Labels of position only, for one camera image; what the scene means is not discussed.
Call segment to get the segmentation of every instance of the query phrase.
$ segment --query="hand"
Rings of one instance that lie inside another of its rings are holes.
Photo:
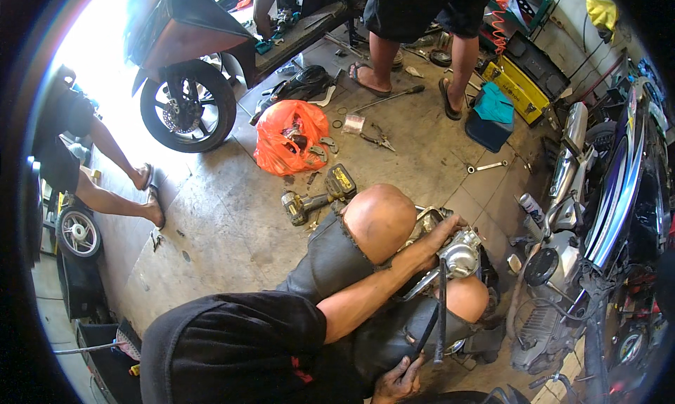
[[[255,21],[258,33],[262,35],[263,41],[272,37],[272,19],[269,14],[265,13],[262,16],[258,16],[258,13],[256,13],[253,16],[253,21]]]
[[[420,377],[417,374],[424,363],[424,352],[410,364],[410,357],[385,373],[375,383],[375,393],[371,404],[394,404],[397,400],[416,394],[420,389]]]
[[[423,253],[428,256],[420,270],[430,269],[435,265],[438,265],[436,252],[443,247],[443,244],[445,244],[448,237],[454,236],[456,232],[467,225],[468,222],[459,214],[453,214],[451,217],[441,221],[441,223],[436,225],[429,234],[417,241],[414,245],[418,245],[417,247],[423,250]]]

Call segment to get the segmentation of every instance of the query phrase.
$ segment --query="man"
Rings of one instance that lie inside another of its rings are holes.
[[[437,298],[391,297],[437,264],[436,252],[467,223],[454,215],[396,253],[417,212],[394,186],[372,186],[334,210],[276,291],[203,297],[150,325],[140,366],[145,404],[361,404],[370,396],[390,404],[419,389],[424,353],[416,349]],[[476,276],[448,282],[448,344],[472,332],[487,301]]]
[[[391,70],[400,44],[415,42],[429,23],[437,19],[454,34],[452,43],[453,80],[439,80],[445,115],[462,118],[464,90],[478,59],[478,30],[490,0],[368,0],[363,13],[370,34],[373,67],[356,62],[350,77],[378,97],[392,93]],[[267,13],[274,0],[254,0],[258,33],[271,36]]]
[[[101,214],[141,216],[163,228],[165,219],[157,200],[157,188],[150,184],[152,166],[149,163],[140,168],[131,166],[107,127],[95,116],[91,102],[70,88],[74,81],[75,72],[61,66],[48,88],[33,143],[33,155],[40,162],[41,177],[52,189],[74,193]],[[89,180],[80,170],[80,160],[59,137],[66,130],[79,137],[90,135],[98,150],[129,176],[136,189],[149,189],[147,203],[137,204],[101,189]]]

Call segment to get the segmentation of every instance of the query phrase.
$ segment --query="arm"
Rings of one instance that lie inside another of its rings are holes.
[[[316,307],[326,317],[325,344],[335,342],[359,327],[413,275],[429,268],[445,240],[466,225],[462,217],[453,215],[396,255],[390,269],[367,276],[319,302]]]
[[[275,0],[253,0],[253,20],[259,34],[265,39],[272,37],[272,30],[269,24],[269,9],[272,8]]]

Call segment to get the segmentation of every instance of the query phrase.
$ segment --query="cordless drill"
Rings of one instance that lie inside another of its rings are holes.
[[[308,214],[313,210],[324,207],[335,200],[344,201],[356,195],[356,183],[341,163],[328,170],[324,184],[328,193],[318,196],[300,196],[294,191],[283,191],[282,204],[291,219],[291,224],[303,225],[307,222]]]

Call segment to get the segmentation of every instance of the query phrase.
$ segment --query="dirty floor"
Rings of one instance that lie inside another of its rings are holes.
[[[319,41],[303,52],[304,63],[320,64],[333,75],[338,67],[347,71],[355,57],[338,58],[336,49]],[[465,135],[464,121],[445,117],[437,87],[443,69],[405,52],[404,66],[408,65],[424,78],[395,72],[394,91],[419,83],[426,90],[360,113],[366,118],[366,131],[372,129],[371,122],[377,123],[396,153],[331,127],[330,135],[340,151],[329,155],[328,165],[344,164],[361,190],[380,182],[391,183],[417,205],[445,206],[462,214],[486,238],[485,248],[502,274],[502,290],[506,292],[512,283],[506,273],[506,257],[512,253],[507,236],[516,234],[524,216],[514,196],[525,191],[540,196],[548,177],[538,165],[538,129],[529,129],[516,116],[508,144],[497,154],[487,152]],[[127,317],[139,335],[156,316],[203,295],[273,289],[304,255],[307,227],[291,225],[280,197],[284,188],[301,194],[321,193],[325,171],[311,186],[307,184],[310,172],[281,179],[262,171],[252,158],[256,131],[248,123],[260,92],[286,78],[272,75],[249,92],[239,85],[235,128],[221,147],[206,154],[180,154],[159,145],[140,119],[140,95],[124,98],[123,106],[103,111],[103,121],[131,163],[155,165],[154,183],[166,210],[167,225],[161,232],[165,240],[156,251],[150,240],[154,227],[148,221],[96,215],[105,243],[98,264],[109,306],[118,317]],[[472,81],[481,82],[477,76]],[[467,93],[476,92],[467,88]],[[375,96],[343,75],[323,111],[332,122],[343,119],[340,108],[353,110],[374,100]],[[502,160],[509,165],[467,174],[468,164]],[[526,162],[533,165],[535,175],[527,170]],[[134,189],[125,174],[98,151],[93,166],[103,173],[101,187],[145,201],[146,193]],[[315,214],[311,220],[321,220],[327,212]],[[472,372],[454,361],[443,366],[443,376],[433,377],[436,391],[489,391],[509,382],[530,398],[534,395],[525,386],[531,377],[509,368],[507,351],[501,352],[496,363],[477,366]]]

